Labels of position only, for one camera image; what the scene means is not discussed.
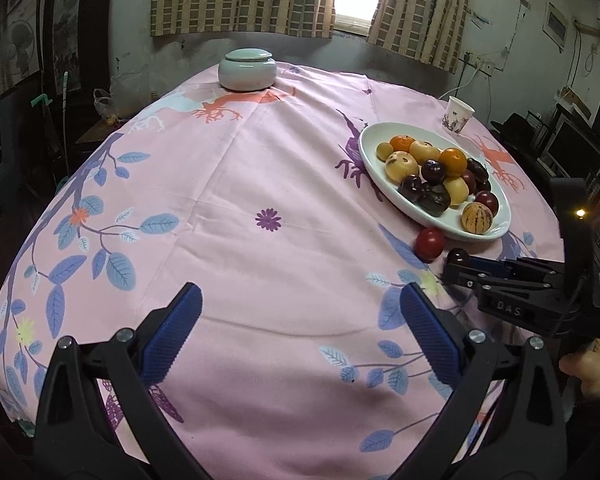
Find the person's right hand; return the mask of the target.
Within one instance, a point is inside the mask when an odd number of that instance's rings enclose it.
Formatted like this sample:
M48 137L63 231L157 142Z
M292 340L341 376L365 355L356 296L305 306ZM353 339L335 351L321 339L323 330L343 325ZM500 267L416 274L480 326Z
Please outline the person's right hand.
M600 399L600 338L596 338L583 351L563 356L559 361L559 369L580 380L585 398Z

